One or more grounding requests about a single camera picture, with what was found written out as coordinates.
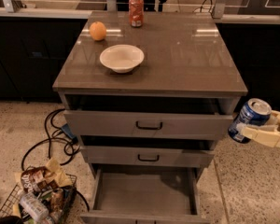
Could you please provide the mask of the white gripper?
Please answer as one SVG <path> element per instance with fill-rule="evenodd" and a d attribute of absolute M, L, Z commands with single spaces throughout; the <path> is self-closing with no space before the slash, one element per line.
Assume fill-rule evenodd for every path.
<path fill-rule="evenodd" d="M 273 110 L 267 121 L 268 125 L 256 126 L 240 123 L 236 126 L 244 137 L 254 140 L 266 147 L 280 147 L 280 132 L 276 125 L 280 125 L 280 111 Z"/>

